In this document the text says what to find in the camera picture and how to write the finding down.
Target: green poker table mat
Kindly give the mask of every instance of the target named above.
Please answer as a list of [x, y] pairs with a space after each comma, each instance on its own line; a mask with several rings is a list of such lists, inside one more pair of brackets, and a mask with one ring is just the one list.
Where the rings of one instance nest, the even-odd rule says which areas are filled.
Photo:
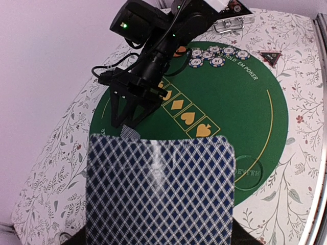
[[[190, 48], [206, 51], [216, 42], [192, 42]], [[235, 149], [235, 205], [254, 194], [275, 170], [288, 133], [288, 108], [279, 82], [257, 58], [216, 55], [225, 60], [213, 67], [204, 60], [187, 66], [174, 77], [163, 77], [168, 91], [155, 113], [139, 124], [143, 139], [170, 140], [223, 135]], [[179, 69], [185, 56], [174, 58], [168, 73]], [[102, 96], [90, 125], [90, 135], [120, 136], [110, 124], [110, 94]]]

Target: cable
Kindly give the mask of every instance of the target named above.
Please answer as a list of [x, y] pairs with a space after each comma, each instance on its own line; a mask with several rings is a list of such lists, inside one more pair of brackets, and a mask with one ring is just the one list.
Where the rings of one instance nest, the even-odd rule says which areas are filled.
[[109, 69], [109, 68], [112, 68], [112, 67], [116, 67], [119, 64], [121, 64], [124, 60], [126, 60], [128, 57], [133, 56], [133, 55], [139, 57], [138, 53], [129, 53], [128, 55], [124, 56], [121, 60], [119, 60], [117, 63], [115, 63], [113, 65], [109, 65], [109, 66], [103, 66], [103, 65], [95, 66], [95, 67], [92, 68], [91, 72], [92, 72], [93, 76], [95, 76], [96, 78], [100, 78], [100, 75], [98, 75], [95, 72], [96, 69]]
[[144, 46], [144, 44], [145, 44], [145, 42], [143, 42], [143, 43], [141, 43], [140, 45], [135, 46], [134, 43], [133, 43], [132, 41], [130, 41], [130, 40], [128, 40], [128, 39], [125, 39], [125, 41], [127, 42], [127, 44], [128, 44], [131, 48], [133, 48], [133, 49], [135, 49], [135, 50], [139, 50], [139, 49], [142, 48], [142, 47]]
[[183, 70], [185, 70], [185, 68], [187, 67], [190, 59], [192, 58], [192, 50], [190, 48], [188, 48], [186, 51], [187, 51], [187, 57], [186, 57], [186, 60], [184, 61], [184, 64], [182, 65], [182, 67], [180, 69], [178, 69], [177, 71], [173, 72], [173, 73], [165, 75], [165, 77], [176, 76], [176, 75], [180, 74]]
[[118, 78], [121, 75], [127, 73], [128, 71], [132, 70], [133, 68], [137, 67], [142, 61], [144, 61], [146, 58], [149, 57], [149, 55], [152, 53], [152, 51], [154, 51], [158, 45], [168, 36], [168, 34], [170, 33], [171, 29], [173, 28], [174, 24], [176, 23], [181, 11], [183, 10], [184, 6], [186, 4], [186, 0], [183, 0], [181, 7], [179, 8], [178, 13], [175, 15], [170, 27], [166, 30], [166, 32], [163, 34], [163, 36], [159, 39], [159, 41], [157, 41], [150, 49], [148, 52], [146, 52], [144, 55], [142, 55], [135, 63], [133, 63], [132, 65], [130, 65], [129, 67], [127, 67], [125, 70], [123, 70], [122, 72], [113, 75], [112, 79]]

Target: white poker chip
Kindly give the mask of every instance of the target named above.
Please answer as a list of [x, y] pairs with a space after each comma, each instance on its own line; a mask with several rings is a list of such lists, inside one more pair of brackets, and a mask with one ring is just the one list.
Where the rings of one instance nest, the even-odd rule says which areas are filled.
[[202, 56], [203, 51], [200, 49], [192, 50], [192, 58], [200, 58]]
[[208, 52], [208, 51], [205, 51], [205, 52], [203, 52], [203, 54], [202, 54], [202, 59], [203, 59], [203, 60], [211, 60], [211, 59], [213, 59], [214, 57], [215, 57], [215, 55], [212, 54], [212, 53], [210, 53], [210, 52]]
[[235, 56], [236, 56], [236, 58], [238, 58], [240, 60], [248, 60], [251, 57], [251, 55], [247, 51], [244, 51], [244, 50], [237, 51]]
[[214, 55], [219, 54], [221, 52], [221, 48], [218, 46], [210, 46], [210, 47], [208, 47], [207, 50], [208, 50], [208, 52], [210, 52]]
[[222, 57], [216, 57], [210, 60], [210, 65], [213, 67], [222, 67], [225, 65], [225, 59]]
[[199, 68], [203, 66], [203, 60], [200, 58], [191, 59], [189, 61], [189, 66], [192, 68]]
[[233, 56], [235, 54], [235, 49], [233, 47], [225, 47], [222, 53], [226, 56]]

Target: yellow line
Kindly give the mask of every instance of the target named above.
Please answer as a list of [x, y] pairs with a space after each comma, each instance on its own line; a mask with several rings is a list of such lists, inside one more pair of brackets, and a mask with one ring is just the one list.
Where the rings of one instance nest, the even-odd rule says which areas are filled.
[[165, 87], [162, 87], [162, 89], [166, 89], [168, 88], [170, 85], [172, 85], [171, 83], [167, 84]]
[[162, 103], [162, 106], [167, 105], [170, 101], [174, 100], [177, 96], [179, 96], [181, 94], [180, 90], [178, 88], [176, 88], [173, 84], [168, 84], [168, 86], [165, 87], [164, 89], [167, 89], [169, 86], [172, 86], [173, 88], [175, 88], [178, 91], [178, 93], [174, 97], [170, 97], [169, 100], [164, 101]]
[[162, 77], [162, 78], [163, 78], [163, 79], [165, 79], [165, 80], [166, 80], [168, 83], [170, 83], [170, 84], [171, 84], [171, 82], [169, 82], [167, 78], [165, 78], [165, 77]]
[[[176, 118], [177, 118], [177, 117], [174, 117], [174, 120], [175, 120], [175, 122], [179, 125], [179, 123], [178, 123], [178, 121], [177, 121]], [[183, 129], [184, 132], [186, 132], [186, 131], [189, 130], [190, 127], [192, 127], [193, 125], [197, 125], [197, 124], [198, 124], [202, 119], [204, 119], [204, 118], [205, 118], [205, 116], [202, 116], [199, 120], [197, 120], [196, 122], [192, 123], [192, 125], [189, 126], [187, 129], [184, 129], [181, 125], [179, 125], [179, 126]]]
[[190, 104], [188, 106], [186, 106], [183, 110], [181, 110], [180, 112], [178, 112], [175, 116], [173, 116], [173, 118], [177, 118], [178, 116], [180, 116], [181, 114], [183, 114], [189, 107], [192, 106], [192, 101], [189, 101]]
[[101, 119], [103, 119], [104, 113], [105, 113], [105, 111], [106, 111], [106, 108], [107, 108], [107, 105], [108, 105], [108, 103], [109, 103], [110, 99], [111, 99], [111, 98], [109, 98], [109, 99], [108, 99], [108, 101], [107, 101], [107, 103], [106, 103], [106, 106], [105, 106], [105, 107], [104, 107], [104, 109], [103, 109], [103, 112], [102, 112], [102, 117], [101, 117]]
[[219, 128], [219, 127], [218, 127], [218, 130], [217, 130], [217, 132], [216, 132], [216, 133], [214, 133], [214, 134], [212, 134], [211, 136], [214, 136], [215, 134], [218, 134], [220, 130], [221, 130], [221, 128]]
[[268, 142], [269, 142], [269, 139], [270, 139], [270, 136], [271, 136], [273, 121], [274, 121], [274, 110], [273, 110], [273, 105], [272, 105], [272, 100], [271, 100], [271, 96], [270, 96], [269, 90], [267, 90], [267, 93], [268, 93], [268, 97], [269, 97], [269, 101], [270, 101], [270, 108], [271, 108], [271, 122], [270, 122], [270, 130], [269, 130], [267, 141], [266, 141], [265, 146], [262, 149], [260, 155], [256, 159], [256, 161], [252, 164], [252, 166], [245, 173], [243, 173], [237, 180], [235, 180], [235, 183], [237, 183], [238, 181], [240, 181], [244, 176], [246, 176], [248, 174], [248, 172], [250, 172], [251, 169], [253, 169], [253, 167], [260, 160], [260, 158], [262, 157], [265, 149], [267, 148], [267, 145], [268, 145]]
[[[168, 104], [170, 104], [173, 100], [175, 100], [175, 99], [177, 99], [178, 97], [180, 97], [181, 95], [183, 95], [186, 99], [187, 99], [187, 101], [189, 101], [190, 102], [190, 104], [188, 104], [186, 107], [184, 107], [183, 109], [181, 109], [181, 111], [179, 111], [176, 115], [172, 115], [172, 114], [170, 114], [170, 112], [166, 109], [166, 106], [168, 105]], [[166, 104], [164, 104], [163, 105], [163, 108], [165, 109], [165, 111], [167, 111], [167, 113], [171, 116], [171, 118], [173, 119], [173, 118], [175, 118], [175, 117], [177, 117], [177, 116], [179, 116], [185, 109], [188, 109], [190, 106], [192, 105], [192, 101], [189, 99], [189, 98], [187, 98], [183, 93], [179, 93], [178, 95], [176, 95], [175, 97], [173, 97], [172, 99], [170, 99], [169, 100], [169, 103], [166, 103]]]

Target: yellow diamond symbol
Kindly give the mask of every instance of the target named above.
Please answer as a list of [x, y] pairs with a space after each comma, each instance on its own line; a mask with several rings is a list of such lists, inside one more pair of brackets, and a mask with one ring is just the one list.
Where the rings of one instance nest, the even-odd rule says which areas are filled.
[[172, 110], [180, 110], [183, 108], [184, 100], [174, 101], [172, 105]]

